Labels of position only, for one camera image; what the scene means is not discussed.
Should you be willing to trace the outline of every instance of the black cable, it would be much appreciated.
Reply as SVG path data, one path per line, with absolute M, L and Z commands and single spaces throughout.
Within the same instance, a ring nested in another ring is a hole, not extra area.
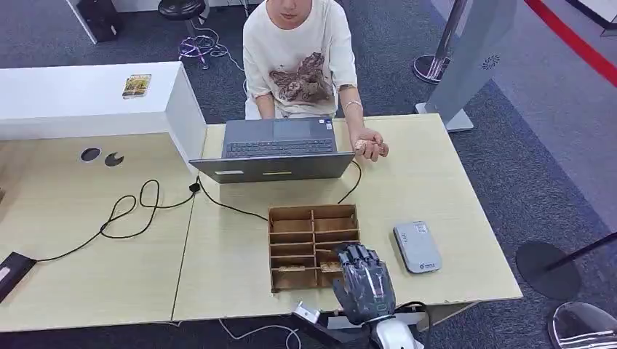
M 359 174 L 358 174 L 358 180 L 356 181 L 356 184 L 354 185 L 354 187 L 353 187 L 350 191 L 348 191 L 348 192 L 347 192 L 347 194 L 345 194 L 345 196 L 343 196 L 343 198 L 337 202 L 337 204 L 340 204 L 341 202 L 343 202 L 343 200 L 345 200 L 345 199 L 347 198 L 347 196 L 349 196 L 351 193 L 353 193 L 353 192 L 354 192 L 354 190 L 356 190 L 356 188 L 358 188 L 358 185 L 360 184 L 360 180 L 362 179 L 362 168 L 360 167 L 360 165 L 358 165 L 358 163 L 357 163 L 357 162 L 355 162 L 355 161 L 353 161 L 353 160 L 352 160 L 351 162 L 353 162 L 353 163 L 356 165 L 356 167 L 358 168 L 358 171 L 359 171 Z M 260 218 L 260 219 L 265 220 L 266 222 L 268 222 L 268 219 L 267 219 L 267 218 L 265 218 L 265 217 L 264 217 L 264 216 L 262 216 L 262 215 L 259 215 L 259 214 L 256 214 L 256 213 L 252 213 L 252 212 L 243 211 L 243 210 L 241 210 L 241 209 L 237 209 L 236 207 L 229 206 L 229 205 L 225 205 L 225 204 L 222 204 L 222 203 L 220 203 L 220 202 L 216 201 L 216 200 L 215 200 L 215 199 L 213 199 L 213 198 L 212 198 L 212 196 L 210 196 L 210 194 L 206 191 L 206 189 L 204 188 L 204 185 L 202 184 L 202 180 L 201 180 L 201 179 L 199 179 L 199 176 L 197 176 L 197 183 L 199 183 L 199 187 L 202 189 L 202 191 L 204 192 L 204 194 L 206 194 L 206 196 L 208 197 L 208 199 L 209 199 L 209 200 L 211 200 L 213 203 L 217 204 L 218 206 L 222 206 L 222 207 L 225 207 L 225 208 L 227 208 L 227 209 L 232 209 L 232 210 L 234 210 L 234 211 L 236 211 L 236 212 L 239 212 L 239 213 L 248 214 L 248 215 L 250 215 L 250 216 L 254 216 L 254 217 Z
M 358 174 L 358 180 L 356 181 L 356 185 L 354 185 L 354 187 L 349 192 L 347 192 L 347 194 L 345 194 L 345 196 L 343 196 L 343 198 L 341 200 L 339 200 L 337 202 L 337 204 L 340 204 L 341 202 L 343 202 L 343 200 L 345 200 L 347 198 L 347 196 L 349 196 L 349 194 L 353 193 L 354 190 L 356 190 L 356 188 L 358 188 L 358 184 L 360 184 L 360 180 L 362 179 L 362 168 L 354 160 L 351 160 L 351 162 L 353 162 L 356 165 L 356 167 L 358 168 L 358 171 L 359 171 L 358 172 L 359 173 Z
M 156 183 L 156 202 L 154 205 L 146 205 L 143 203 L 143 191 L 146 188 L 146 186 L 150 183 Z M 189 196 L 186 200 L 179 202 L 177 204 L 171 205 L 171 206 L 159 206 L 159 198 L 160 198 L 160 194 L 161 194 L 161 183 L 159 183 L 158 180 L 148 180 L 145 183 L 143 183 L 143 185 L 141 186 L 141 190 L 139 192 L 139 205 L 145 208 L 151 208 L 152 209 L 152 213 L 150 215 L 150 219 L 148 220 L 148 223 L 146 224 L 146 226 L 142 229 L 139 230 L 137 233 L 134 234 L 130 234 L 130 235 L 126 235 L 126 236 L 112 236 L 112 235 L 107 235 L 105 234 L 105 229 L 109 226 L 110 223 L 112 223 L 113 221 L 119 220 L 120 218 L 126 216 L 127 214 L 131 213 L 133 211 L 133 209 L 135 209 L 135 207 L 137 206 L 137 198 L 134 195 L 125 195 L 122 196 L 121 198 L 119 198 L 116 203 L 114 204 L 113 209 L 111 209 L 111 213 L 109 214 L 109 218 L 107 219 L 106 222 L 103 223 L 103 225 L 100 226 L 99 231 L 92 237 L 89 238 L 86 242 L 84 242 L 83 244 L 79 245 L 78 247 L 72 249 L 69 252 L 66 252 L 64 254 L 61 254 L 59 256 L 56 257 L 51 257 L 51 258 L 44 258 L 42 260 L 37 260 L 37 262 L 51 262 L 53 260 L 59 260 L 60 258 L 66 257 L 68 255 L 70 255 L 73 252 L 79 251 L 80 249 L 82 249 L 83 247 L 85 247 L 86 245 L 88 245 L 92 240 L 94 240 L 97 236 L 102 235 L 105 236 L 106 238 L 114 238 L 114 239 L 122 239 L 122 238 L 134 238 L 138 235 L 141 235 L 143 233 L 145 233 L 148 228 L 150 228 L 150 225 L 152 224 L 152 220 L 154 219 L 154 214 L 156 213 L 157 209 L 172 209 L 174 207 L 178 207 L 180 205 L 184 205 L 187 202 L 189 202 L 192 198 L 195 197 L 195 195 L 197 194 L 197 192 L 199 191 L 199 186 L 196 186 L 196 183 L 192 184 L 190 187 L 188 187 L 188 189 L 191 191 L 191 196 Z M 125 199 L 130 198 L 133 202 L 132 202 L 132 206 L 129 210 L 127 210 L 126 212 L 123 212 L 117 216 L 114 216 L 116 214 L 116 208 L 118 207 L 118 205 Z
M 234 210 L 234 211 L 236 211 L 236 212 L 239 212 L 239 213 L 248 214 L 249 216 L 254 216 L 254 217 L 260 218 L 260 219 L 265 220 L 266 222 L 268 222 L 268 218 L 265 218 L 265 217 L 264 217 L 264 216 L 262 216 L 262 215 L 259 215 L 259 214 L 256 214 L 256 213 L 252 213 L 252 212 L 242 211 L 241 209 L 237 209 L 236 207 L 229 206 L 229 205 L 225 205 L 225 204 L 222 204 L 222 203 L 220 203 L 220 202 L 216 201 L 216 200 L 215 200 L 215 199 L 213 199 L 213 198 L 212 198 L 212 196 L 210 196 L 210 194 L 206 191 L 206 189 L 204 188 L 204 185 L 202 184 L 202 180 L 201 180 L 201 179 L 199 179 L 199 176 L 197 176 L 197 182 L 199 183 L 199 187 L 202 189 L 202 191 L 204 192 L 204 194 L 206 194 L 206 196 L 207 196 L 207 197 L 208 197 L 208 198 L 209 198 L 209 199 L 210 199 L 213 203 L 217 204 L 218 206 L 222 206 L 222 207 L 225 207 L 225 208 L 227 208 L 227 209 L 232 209 L 232 210 Z
M 424 340 L 424 349 L 431 349 L 431 328 L 433 327 L 433 321 L 431 319 L 431 312 L 429 312 L 429 307 L 422 302 L 406 302 L 399 305 L 396 309 L 394 309 L 394 313 L 398 313 L 401 309 L 409 307 L 410 305 L 417 305 L 420 307 L 426 317 L 429 318 L 429 327 L 426 328 L 426 339 Z

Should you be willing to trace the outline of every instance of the graphic print on shirt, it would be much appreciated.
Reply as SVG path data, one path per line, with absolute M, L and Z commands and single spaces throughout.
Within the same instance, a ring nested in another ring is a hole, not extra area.
M 332 84 L 323 72 L 324 56 L 319 52 L 304 58 L 298 71 L 270 71 L 279 87 L 279 99 L 287 102 L 317 104 L 334 98 Z

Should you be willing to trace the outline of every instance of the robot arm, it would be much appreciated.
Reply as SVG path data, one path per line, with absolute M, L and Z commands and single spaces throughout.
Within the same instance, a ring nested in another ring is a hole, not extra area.
M 372 347 L 379 349 L 420 349 L 409 326 L 394 316 L 396 298 L 386 264 L 377 253 L 361 244 L 342 244 L 336 249 L 343 281 L 335 280 L 334 293 L 350 323 L 362 325 L 361 336 L 370 337 Z M 358 340 L 318 324 L 319 312 L 298 306 L 294 314 L 302 319 L 303 328 L 324 344 L 341 344 Z
M 396 299 L 388 268 L 377 253 L 361 244 L 344 244 L 336 252 L 345 284 L 335 280 L 334 294 L 349 322 L 360 325 L 391 317 Z

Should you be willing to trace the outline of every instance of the laptop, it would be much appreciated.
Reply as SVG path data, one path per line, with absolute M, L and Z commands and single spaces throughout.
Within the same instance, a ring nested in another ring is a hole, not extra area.
M 339 178 L 354 158 L 336 151 L 332 120 L 228 121 L 221 159 L 189 163 L 219 183 Z

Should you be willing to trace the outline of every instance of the bracelet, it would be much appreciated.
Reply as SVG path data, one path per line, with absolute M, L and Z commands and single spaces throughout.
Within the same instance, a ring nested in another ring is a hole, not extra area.
M 352 105 L 352 104 L 357 104 L 360 106 L 360 108 L 362 108 L 362 110 L 365 109 L 365 107 L 362 106 L 362 103 L 358 102 L 357 100 L 350 100 L 349 102 L 347 102 L 345 104 L 345 106 L 343 107 L 343 113 L 347 113 L 347 108 Z

